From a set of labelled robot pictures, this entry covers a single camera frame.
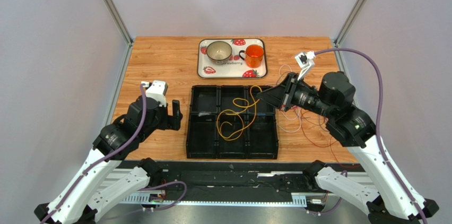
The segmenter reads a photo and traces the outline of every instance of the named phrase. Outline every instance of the strawberry illustration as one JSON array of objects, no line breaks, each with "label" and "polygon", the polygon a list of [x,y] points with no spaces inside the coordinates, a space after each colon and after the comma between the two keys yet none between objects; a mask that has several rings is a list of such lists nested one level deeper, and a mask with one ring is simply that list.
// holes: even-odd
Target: strawberry illustration
[{"label": "strawberry illustration", "polygon": [[257,71],[255,70],[255,69],[251,69],[251,70],[248,70],[248,71],[246,71],[243,75],[242,75],[242,77],[256,77],[256,76],[258,76],[259,74],[257,73]]},{"label": "strawberry illustration", "polygon": [[246,44],[244,39],[232,39],[231,43],[233,45],[245,45]]},{"label": "strawberry illustration", "polygon": [[206,74],[214,74],[216,72],[215,69],[213,69],[213,67],[211,66],[206,66],[203,68],[203,70]]},{"label": "strawberry illustration", "polygon": [[201,53],[207,54],[207,46],[201,46]]}]

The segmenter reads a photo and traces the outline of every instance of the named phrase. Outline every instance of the beige bowl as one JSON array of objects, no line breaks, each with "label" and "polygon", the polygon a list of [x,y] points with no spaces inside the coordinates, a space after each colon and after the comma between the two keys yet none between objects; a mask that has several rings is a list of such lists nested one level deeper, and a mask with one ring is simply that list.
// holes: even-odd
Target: beige bowl
[{"label": "beige bowl", "polygon": [[227,42],[215,41],[208,45],[206,53],[213,63],[222,65],[231,57],[232,47]]}]

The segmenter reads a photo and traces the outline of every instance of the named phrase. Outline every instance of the gray wall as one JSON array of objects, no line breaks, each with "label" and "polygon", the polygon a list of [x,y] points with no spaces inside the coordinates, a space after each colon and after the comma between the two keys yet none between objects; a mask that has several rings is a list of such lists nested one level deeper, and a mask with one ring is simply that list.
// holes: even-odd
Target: gray wall
[{"label": "gray wall", "polygon": [[[343,47],[369,54],[383,74],[382,136],[412,185],[450,223],[452,0],[368,0]],[[378,89],[363,58],[344,54],[358,103],[372,117]]]},{"label": "gray wall", "polygon": [[0,222],[37,223],[103,126],[126,45],[102,0],[0,4]]},{"label": "gray wall", "polygon": [[336,37],[356,0],[114,1],[133,37]]}]

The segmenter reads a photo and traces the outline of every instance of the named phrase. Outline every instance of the black plastic box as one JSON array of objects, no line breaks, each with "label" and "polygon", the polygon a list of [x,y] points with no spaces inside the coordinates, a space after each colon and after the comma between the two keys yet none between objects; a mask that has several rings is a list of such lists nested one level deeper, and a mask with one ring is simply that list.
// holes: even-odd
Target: black plastic box
[{"label": "black plastic box", "polygon": [[[192,87],[192,103],[188,120],[186,141],[187,158],[209,159],[276,159],[278,154],[278,139],[276,133],[275,109],[264,102],[257,104],[255,122],[244,130],[241,136],[233,141],[226,141],[217,132],[216,119],[218,114],[226,109],[242,111],[235,106],[235,98],[247,99],[253,103],[249,94],[250,86],[204,86]],[[259,92],[253,88],[253,95]],[[245,106],[246,102],[237,100],[236,103]],[[240,114],[245,126],[253,120],[254,107]],[[223,122],[223,136],[242,128],[242,121],[236,115],[220,116],[219,125]]]}]

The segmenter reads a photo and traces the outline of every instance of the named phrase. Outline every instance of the wooden table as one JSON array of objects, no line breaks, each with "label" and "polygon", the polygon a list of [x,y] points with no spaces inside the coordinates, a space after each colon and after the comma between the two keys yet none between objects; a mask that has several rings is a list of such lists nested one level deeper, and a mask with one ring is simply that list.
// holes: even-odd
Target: wooden table
[{"label": "wooden table", "polygon": [[[151,157],[155,160],[187,160],[185,143],[187,136],[187,117],[189,112],[191,90],[193,85],[265,85],[278,80],[279,69],[288,64],[295,72],[300,72],[297,62],[293,58],[301,51],[322,50],[331,48],[331,41],[327,37],[257,37],[264,41],[267,55],[268,74],[263,79],[202,79],[197,74],[198,45],[206,38],[214,37],[137,37],[130,61],[128,63],[124,82],[119,94],[114,118],[127,112],[130,103],[140,95],[141,81],[162,80],[168,83],[167,102],[180,101],[180,109],[184,118],[179,131],[157,130],[143,143],[140,148],[132,152],[128,159],[139,160]],[[219,38],[255,38],[255,37],[219,37]],[[308,84],[319,87],[322,76],[331,71],[338,71],[336,58],[333,53],[316,57],[315,67],[306,76]],[[281,68],[281,73],[289,67]],[[294,118],[294,112],[287,112],[289,118]],[[314,146],[302,130],[287,133],[277,128],[279,137],[279,155],[277,160],[244,160],[244,161],[287,161],[312,162],[316,159],[324,162],[336,162],[332,150],[340,162],[356,162],[349,152],[339,143],[330,144],[331,136],[319,126],[319,118],[313,113],[305,113],[302,128],[306,136],[318,146]],[[277,111],[276,119],[279,125],[288,131],[299,127],[298,120],[287,120]]]}]

